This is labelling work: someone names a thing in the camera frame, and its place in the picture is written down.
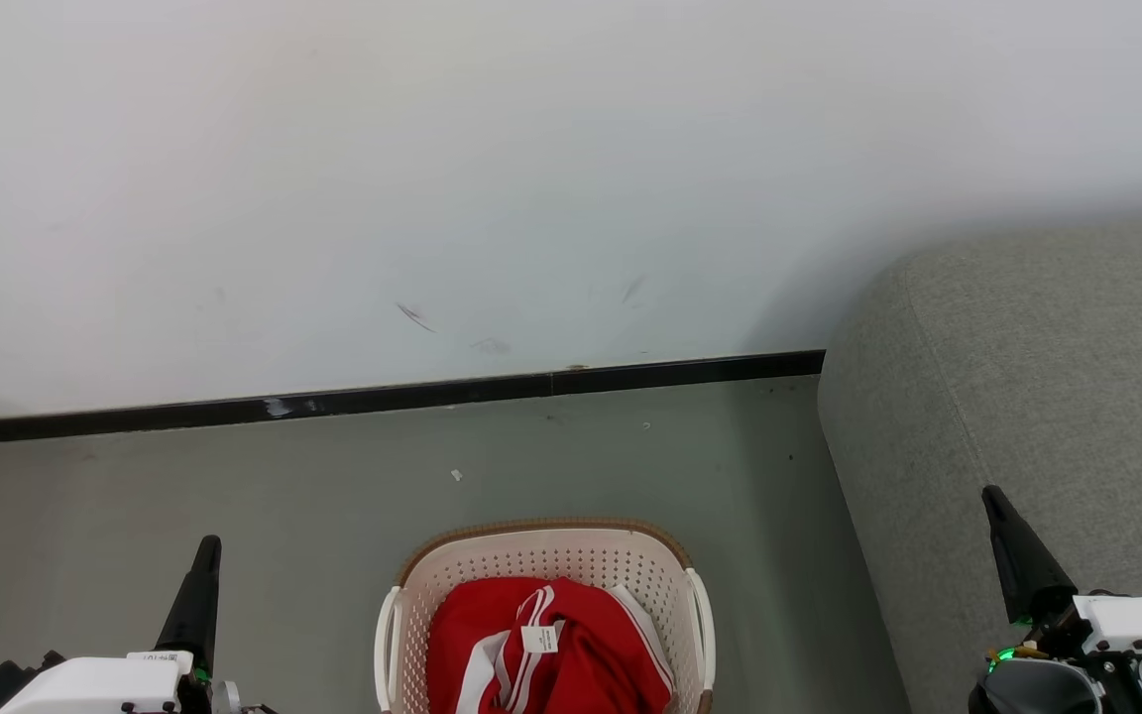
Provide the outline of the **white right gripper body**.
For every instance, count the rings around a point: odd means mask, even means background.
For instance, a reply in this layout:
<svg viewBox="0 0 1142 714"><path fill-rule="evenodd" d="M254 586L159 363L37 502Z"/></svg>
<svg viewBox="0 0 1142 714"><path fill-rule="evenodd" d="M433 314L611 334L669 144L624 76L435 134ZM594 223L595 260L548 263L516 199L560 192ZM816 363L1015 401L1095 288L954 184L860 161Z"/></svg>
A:
<svg viewBox="0 0 1142 714"><path fill-rule="evenodd" d="M1075 595L989 653L970 714L1142 714L1142 596Z"/></svg>

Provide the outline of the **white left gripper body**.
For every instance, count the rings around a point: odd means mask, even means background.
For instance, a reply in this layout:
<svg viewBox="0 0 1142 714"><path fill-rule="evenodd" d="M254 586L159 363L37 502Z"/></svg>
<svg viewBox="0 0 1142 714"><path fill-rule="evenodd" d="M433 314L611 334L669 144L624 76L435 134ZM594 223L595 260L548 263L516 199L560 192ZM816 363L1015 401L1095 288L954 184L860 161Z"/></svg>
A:
<svg viewBox="0 0 1142 714"><path fill-rule="evenodd" d="M216 681L187 651L126 653L122 658L47 655L21 669L0 714L278 714L244 704L231 681Z"/></svg>

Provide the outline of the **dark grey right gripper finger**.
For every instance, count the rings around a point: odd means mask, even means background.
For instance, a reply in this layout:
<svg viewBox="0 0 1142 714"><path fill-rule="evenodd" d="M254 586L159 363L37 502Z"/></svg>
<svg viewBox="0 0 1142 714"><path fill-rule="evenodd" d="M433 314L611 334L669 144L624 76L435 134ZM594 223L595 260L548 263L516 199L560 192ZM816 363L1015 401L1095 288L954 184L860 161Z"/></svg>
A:
<svg viewBox="0 0 1142 714"><path fill-rule="evenodd" d="M1007 619L1021 627L1056 621L1079 595L1073 579L1000 487L983 487L982 504Z"/></svg>

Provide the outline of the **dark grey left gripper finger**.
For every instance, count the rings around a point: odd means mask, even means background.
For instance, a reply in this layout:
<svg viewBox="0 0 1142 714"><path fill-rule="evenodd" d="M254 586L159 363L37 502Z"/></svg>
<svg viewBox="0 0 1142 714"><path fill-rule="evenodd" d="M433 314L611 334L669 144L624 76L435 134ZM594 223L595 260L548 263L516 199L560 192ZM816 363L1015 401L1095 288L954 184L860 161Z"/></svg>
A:
<svg viewBox="0 0 1142 714"><path fill-rule="evenodd" d="M193 677L209 682L214 676L214 651L219 605L222 538L207 535L200 540L193 563L172 597L155 651L193 655Z"/></svg>

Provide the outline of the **red garment with white stripes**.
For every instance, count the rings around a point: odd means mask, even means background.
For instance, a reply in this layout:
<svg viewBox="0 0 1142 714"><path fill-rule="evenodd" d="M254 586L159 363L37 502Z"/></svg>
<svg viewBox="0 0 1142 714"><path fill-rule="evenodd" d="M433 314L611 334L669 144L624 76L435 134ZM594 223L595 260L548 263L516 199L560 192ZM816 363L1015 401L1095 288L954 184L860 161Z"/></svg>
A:
<svg viewBox="0 0 1142 714"><path fill-rule="evenodd" d="M558 578L463 583L427 633L431 714L664 714L671 696L608 588Z"/></svg>

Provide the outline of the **grey fabric sofa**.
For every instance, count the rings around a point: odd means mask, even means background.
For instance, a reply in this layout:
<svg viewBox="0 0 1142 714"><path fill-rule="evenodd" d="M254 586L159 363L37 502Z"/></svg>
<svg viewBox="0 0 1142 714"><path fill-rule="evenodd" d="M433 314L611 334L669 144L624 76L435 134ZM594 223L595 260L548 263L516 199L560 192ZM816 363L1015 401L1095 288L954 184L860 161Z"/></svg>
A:
<svg viewBox="0 0 1142 714"><path fill-rule="evenodd" d="M1015 637L980 491L1080 591L1142 595L1142 220L893 263L835 332L819 416L912 714L967 714Z"/></svg>

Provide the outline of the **cream perforated laundry basket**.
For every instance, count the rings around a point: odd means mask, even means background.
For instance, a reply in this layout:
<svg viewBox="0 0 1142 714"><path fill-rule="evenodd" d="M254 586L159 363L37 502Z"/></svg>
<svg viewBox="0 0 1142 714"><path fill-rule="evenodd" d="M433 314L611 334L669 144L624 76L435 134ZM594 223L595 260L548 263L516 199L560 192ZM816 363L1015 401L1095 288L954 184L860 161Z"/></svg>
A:
<svg viewBox="0 0 1142 714"><path fill-rule="evenodd" d="M381 714L429 714L425 665L432 615L450 589L490 577L622 586L653 621L675 676L665 714L711 714L717 645L710 596L671 534L642 521L572 518L472 526L441 534L408 557L375 635Z"/></svg>

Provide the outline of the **black wall baseboard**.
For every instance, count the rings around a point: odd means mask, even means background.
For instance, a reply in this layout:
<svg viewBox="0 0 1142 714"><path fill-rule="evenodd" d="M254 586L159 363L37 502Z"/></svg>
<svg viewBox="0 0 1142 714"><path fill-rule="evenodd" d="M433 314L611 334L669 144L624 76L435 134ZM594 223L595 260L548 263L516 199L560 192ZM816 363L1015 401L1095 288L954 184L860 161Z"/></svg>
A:
<svg viewBox="0 0 1142 714"><path fill-rule="evenodd" d="M565 369L468 380L313 392L50 416L0 417L0 443L45 441L163 430L278 423L306 417L341 417L432 410L522 399L566 398L633 390L735 383L819 375L825 351L801 351L716 360Z"/></svg>

